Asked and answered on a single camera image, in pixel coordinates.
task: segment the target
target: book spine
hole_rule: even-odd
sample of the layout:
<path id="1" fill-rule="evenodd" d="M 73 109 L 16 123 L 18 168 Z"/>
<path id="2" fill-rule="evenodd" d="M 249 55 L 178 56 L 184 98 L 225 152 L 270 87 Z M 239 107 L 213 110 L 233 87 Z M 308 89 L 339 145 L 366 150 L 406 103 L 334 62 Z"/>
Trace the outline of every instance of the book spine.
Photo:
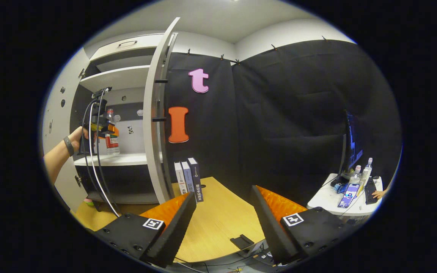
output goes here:
<path id="1" fill-rule="evenodd" d="M 198 164 L 192 164 L 190 168 L 193 178 L 193 188 L 195 190 L 196 201 L 203 202 L 203 194 L 201 192 L 201 182 L 200 182 L 200 170 L 198 168 Z"/>
<path id="2" fill-rule="evenodd" d="M 176 178 L 178 181 L 178 185 L 180 187 L 180 192 L 181 192 L 181 194 L 185 194 L 185 193 L 187 193 L 187 185 L 185 183 L 183 170 L 182 170 L 180 163 L 175 165 L 175 171 L 176 171 Z"/>
<path id="3" fill-rule="evenodd" d="M 187 191 L 193 192 L 193 178 L 191 177 L 191 169 L 183 169 L 183 174 L 185 176 L 185 183 L 187 184 Z"/>

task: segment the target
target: human hand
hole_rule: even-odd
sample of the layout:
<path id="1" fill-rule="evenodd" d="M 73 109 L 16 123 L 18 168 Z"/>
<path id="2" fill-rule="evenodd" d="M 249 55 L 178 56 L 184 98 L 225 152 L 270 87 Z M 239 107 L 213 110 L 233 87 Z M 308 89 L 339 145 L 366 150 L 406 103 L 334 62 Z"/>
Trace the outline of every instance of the human hand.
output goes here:
<path id="1" fill-rule="evenodd" d="M 383 190 L 383 191 L 376 190 L 372 193 L 373 197 L 377 198 L 377 199 L 381 199 L 384 196 L 384 194 L 385 194 L 385 190 Z"/>
<path id="2" fill-rule="evenodd" d="M 96 141 L 97 132 L 94 132 L 94 142 Z M 87 129 L 83 129 L 83 136 L 85 139 L 89 139 L 89 131 Z M 80 147 L 80 138 L 82 137 L 82 126 L 79 126 L 77 129 L 75 129 L 69 136 L 68 139 L 70 140 L 74 152 L 77 152 Z"/>

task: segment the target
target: white ceiling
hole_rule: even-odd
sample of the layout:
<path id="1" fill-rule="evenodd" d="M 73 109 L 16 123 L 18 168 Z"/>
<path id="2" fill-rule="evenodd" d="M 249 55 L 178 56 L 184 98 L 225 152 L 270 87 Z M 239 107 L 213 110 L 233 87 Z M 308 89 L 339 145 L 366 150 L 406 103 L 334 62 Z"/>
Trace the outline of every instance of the white ceiling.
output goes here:
<path id="1" fill-rule="evenodd" d="M 174 31 L 187 31 L 236 43 L 272 24 L 317 18 L 279 0 L 160 0 L 127 14 L 91 38 L 92 45 L 135 31 L 164 31 L 181 17 Z"/>

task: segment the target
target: black wristband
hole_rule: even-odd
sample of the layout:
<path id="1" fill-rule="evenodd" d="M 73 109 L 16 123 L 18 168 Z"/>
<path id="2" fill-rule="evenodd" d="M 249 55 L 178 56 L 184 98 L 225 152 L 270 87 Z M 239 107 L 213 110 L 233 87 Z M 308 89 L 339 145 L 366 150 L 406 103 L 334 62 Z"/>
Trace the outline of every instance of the black wristband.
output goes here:
<path id="1" fill-rule="evenodd" d="M 65 142 L 65 145 L 67 146 L 68 153 L 70 154 L 70 156 L 73 156 L 73 153 L 74 153 L 73 146 L 72 146 L 72 143 L 70 142 L 70 140 L 68 139 L 67 136 L 64 138 L 64 142 Z"/>

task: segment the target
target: computer monitor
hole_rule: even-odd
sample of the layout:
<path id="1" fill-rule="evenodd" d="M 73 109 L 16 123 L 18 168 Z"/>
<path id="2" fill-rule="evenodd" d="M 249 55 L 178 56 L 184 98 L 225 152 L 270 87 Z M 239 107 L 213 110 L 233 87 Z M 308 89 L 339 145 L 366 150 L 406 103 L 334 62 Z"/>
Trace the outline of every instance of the computer monitor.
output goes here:
<path id="1" fill-rule="evenodd" d="M 354 164 L 362 157 L 362 134 L 359 120 L 347 110 L 343 110 L 345 116 L 345 135 L 343 135 L 343 150 L 338 171 L 338 178 L 331 182 L 331 186 L 337 183 L 348 183 L 353 175 Z"/>

